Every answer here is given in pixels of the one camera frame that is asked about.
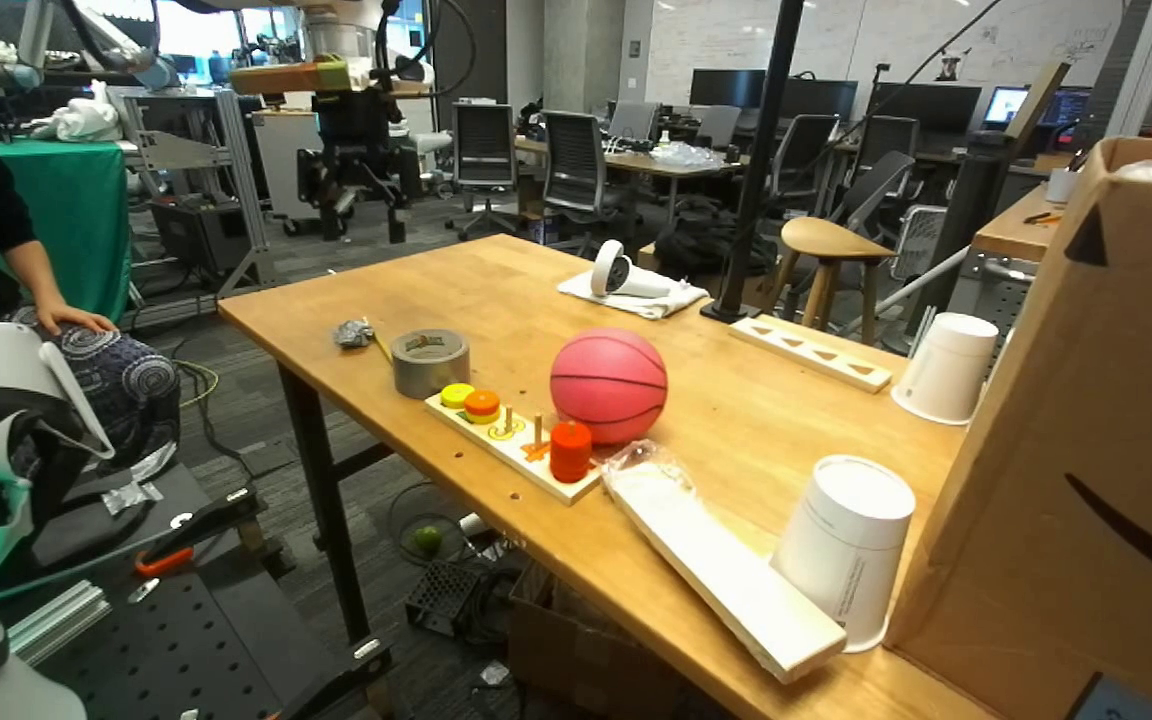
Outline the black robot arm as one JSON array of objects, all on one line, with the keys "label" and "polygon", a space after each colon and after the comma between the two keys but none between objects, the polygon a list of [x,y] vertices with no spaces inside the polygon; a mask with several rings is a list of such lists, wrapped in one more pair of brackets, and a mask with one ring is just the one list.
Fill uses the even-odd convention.
[{"label": "black robot arm", "polygon": [[233,77],[235,93],[289,97],[307,93],[315,112],[315,148],[295,151],[299,201],[319,212],[319,229],[342,240],[361,196],[380,196],[387,240],[401,223],[401,82],[387,53],[387,19],[401,0],[294,0],[299,13],[299,55],[253,63]]}]

